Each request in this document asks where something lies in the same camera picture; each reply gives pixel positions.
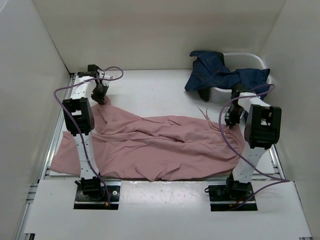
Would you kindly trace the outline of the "pink trousers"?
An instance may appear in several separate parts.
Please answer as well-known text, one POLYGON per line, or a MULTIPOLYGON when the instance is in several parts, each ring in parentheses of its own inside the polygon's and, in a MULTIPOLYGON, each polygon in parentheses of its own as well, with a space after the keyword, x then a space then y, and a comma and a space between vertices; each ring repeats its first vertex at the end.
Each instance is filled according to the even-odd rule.
POLYGON ((238 126, 187 116, 141 117, 110 101, 91 109, 93 153, 104 177, 206 178, 231 171, 245 148, 238 126))

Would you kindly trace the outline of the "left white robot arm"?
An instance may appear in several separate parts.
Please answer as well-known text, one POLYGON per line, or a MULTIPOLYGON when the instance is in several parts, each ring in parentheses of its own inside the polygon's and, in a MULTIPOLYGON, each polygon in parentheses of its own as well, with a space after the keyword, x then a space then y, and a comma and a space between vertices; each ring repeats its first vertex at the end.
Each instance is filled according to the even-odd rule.
POLYGON ((77 184, 82 193, 94 201, 102 199, 108 201, 110 193, 106 184, 102 182, 94 157, 92 136, 95 120, 87 96, 90 83, 86 80, 94 78, 95 87, 90 97, 99 105, 103 105, 109 88, 108 83, 103 84, 103 81, 99 79, 104 76, 105 73, 100 67, 95 64, 88 65, 86 72, 77 74, 82 84, 75 87, 75 92, 69 99, 62 101, 65 125, 75 140, 80 162, 80 181, 77 184))

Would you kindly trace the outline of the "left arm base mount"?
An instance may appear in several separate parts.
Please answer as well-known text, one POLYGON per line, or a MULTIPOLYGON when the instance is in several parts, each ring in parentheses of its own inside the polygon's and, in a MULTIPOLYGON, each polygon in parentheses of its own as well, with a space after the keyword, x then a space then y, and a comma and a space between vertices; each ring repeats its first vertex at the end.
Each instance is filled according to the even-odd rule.
POLYGON ((105 186, 101 183, 98 185, 87 185, 83 190, 81 181, 76 180, 77 189, 75 192, 73 208, 75 210, 118 210, 121 181, 120 180, 105 180, 105 186))

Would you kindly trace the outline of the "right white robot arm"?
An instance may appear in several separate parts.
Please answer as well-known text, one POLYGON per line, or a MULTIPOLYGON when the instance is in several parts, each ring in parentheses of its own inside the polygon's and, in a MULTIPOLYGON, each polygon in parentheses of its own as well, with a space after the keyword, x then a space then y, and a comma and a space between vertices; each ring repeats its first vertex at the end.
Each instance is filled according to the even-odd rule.
POLYGON ((231 89, 231 105, 224 116, 227 127, 240 123, 244 111, 248 113, 244 128, 244 151, 226 180, 224 193, 230 200, 245 198, 252 190, 252 175, 263 154, 280 138, 282 109, 265 103, 254 90, 243 84, 231 89))

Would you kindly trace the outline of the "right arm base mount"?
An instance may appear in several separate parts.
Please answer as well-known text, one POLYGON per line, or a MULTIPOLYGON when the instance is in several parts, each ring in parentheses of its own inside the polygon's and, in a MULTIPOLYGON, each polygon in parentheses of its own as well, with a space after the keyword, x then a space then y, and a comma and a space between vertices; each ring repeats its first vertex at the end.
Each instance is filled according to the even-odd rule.
POLYGON ((204 189, 208 194, 211 212, 225 211, 258 211, 255 197, 248 198, 254 193, 250 187, 246 193, 231 194, 226 192, 226 185, 209 185, 204 189))

